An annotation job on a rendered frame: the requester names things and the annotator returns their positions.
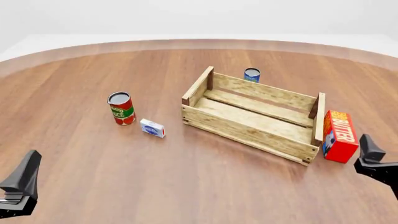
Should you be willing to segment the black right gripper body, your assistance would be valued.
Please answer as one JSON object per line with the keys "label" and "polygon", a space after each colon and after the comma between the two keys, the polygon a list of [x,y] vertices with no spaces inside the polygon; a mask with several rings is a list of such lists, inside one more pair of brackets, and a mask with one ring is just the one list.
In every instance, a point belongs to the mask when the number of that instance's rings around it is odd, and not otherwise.
{"label": "black right gripper body", "polygon": [[354,168],[357,173],[388,185],[398,200],[398,162],[372,163],[357,158]]}

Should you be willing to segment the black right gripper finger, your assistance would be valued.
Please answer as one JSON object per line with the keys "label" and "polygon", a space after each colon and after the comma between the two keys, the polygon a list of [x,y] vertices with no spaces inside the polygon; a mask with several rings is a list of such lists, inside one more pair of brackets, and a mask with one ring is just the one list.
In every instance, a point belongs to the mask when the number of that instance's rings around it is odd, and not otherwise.
{"label": "black right gripper finger", "polygon": [[370,135],[363,134],[359,140],[360,144],[360,155],[359,160],[366,162],[381,162],[386,152],[380,149],[374,143]]}

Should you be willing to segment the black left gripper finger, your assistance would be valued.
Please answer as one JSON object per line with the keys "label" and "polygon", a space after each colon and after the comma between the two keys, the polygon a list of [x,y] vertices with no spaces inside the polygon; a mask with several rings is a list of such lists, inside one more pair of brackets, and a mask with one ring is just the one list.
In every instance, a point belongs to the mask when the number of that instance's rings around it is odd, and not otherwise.
{"label": "black left gripper finger", "polygon": [[38,151],[29,151],[11,175],[0,182],[0,189],[6,193],[22,194],[37,200],[37,179],[41,158]]}

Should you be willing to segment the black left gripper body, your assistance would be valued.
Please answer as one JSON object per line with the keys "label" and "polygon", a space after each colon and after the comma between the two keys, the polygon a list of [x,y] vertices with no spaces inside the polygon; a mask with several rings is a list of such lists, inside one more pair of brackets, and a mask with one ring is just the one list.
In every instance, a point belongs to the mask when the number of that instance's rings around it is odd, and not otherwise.
{"label": "black left gripper body", "polygon": [[0,197],[0,219],[30,216],[37,205],[37,199],[21,192],[5,192]]}

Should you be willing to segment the red butter box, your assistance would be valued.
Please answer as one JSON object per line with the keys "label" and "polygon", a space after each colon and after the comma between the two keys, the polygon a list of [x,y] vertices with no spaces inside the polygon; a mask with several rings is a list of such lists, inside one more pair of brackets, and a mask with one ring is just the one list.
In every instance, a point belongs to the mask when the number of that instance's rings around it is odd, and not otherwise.
{"label": "red butter box", "polygon": [[327,111],[323,126],[323,156],[326,160],[347,163],[359,147],[351,116]]}

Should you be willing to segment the wooden slat tray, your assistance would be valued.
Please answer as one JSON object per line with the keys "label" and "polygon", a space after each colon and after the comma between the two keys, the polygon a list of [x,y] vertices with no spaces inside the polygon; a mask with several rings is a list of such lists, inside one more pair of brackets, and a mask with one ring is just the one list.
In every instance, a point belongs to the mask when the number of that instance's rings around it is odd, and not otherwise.
{"label": "wooden slat tray", "polygon": [[187,125],[308,166],[323,141],[326,94],[308,96],[208,67],[182,96]]}

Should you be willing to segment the red tomato sauce tin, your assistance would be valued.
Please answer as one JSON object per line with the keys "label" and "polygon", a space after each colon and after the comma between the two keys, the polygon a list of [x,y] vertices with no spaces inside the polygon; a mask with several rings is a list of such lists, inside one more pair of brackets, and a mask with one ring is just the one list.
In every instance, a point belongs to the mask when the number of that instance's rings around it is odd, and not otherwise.
{"label": "red tomato sauce tin", "polygon": [[107,102],[117,124],[125,126],[135,121],[135,109],[129,93],[125,91],[112,93]]}

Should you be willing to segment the small white blue box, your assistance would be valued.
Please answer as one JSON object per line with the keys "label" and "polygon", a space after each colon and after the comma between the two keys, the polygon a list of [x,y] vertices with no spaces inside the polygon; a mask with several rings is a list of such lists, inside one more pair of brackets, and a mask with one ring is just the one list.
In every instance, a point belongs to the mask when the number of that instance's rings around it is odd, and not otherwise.
{"label": "small white blue box", "polygon": [[140,125],[143,132],[157,136],[158,138],[165,137],[165,129],[162,124],[154,123],[153,121],[149,121],[147,119],[141,119]]}

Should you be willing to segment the small blue tin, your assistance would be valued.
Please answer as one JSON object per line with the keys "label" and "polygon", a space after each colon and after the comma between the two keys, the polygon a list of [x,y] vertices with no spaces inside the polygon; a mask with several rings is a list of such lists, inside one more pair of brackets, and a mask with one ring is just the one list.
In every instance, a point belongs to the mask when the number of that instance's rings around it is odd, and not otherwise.
{"label": "small blue tin", "polygon": [[247,68],[244,71],[243,79],[249,82],[259,83],[261,71],[257,68]]}

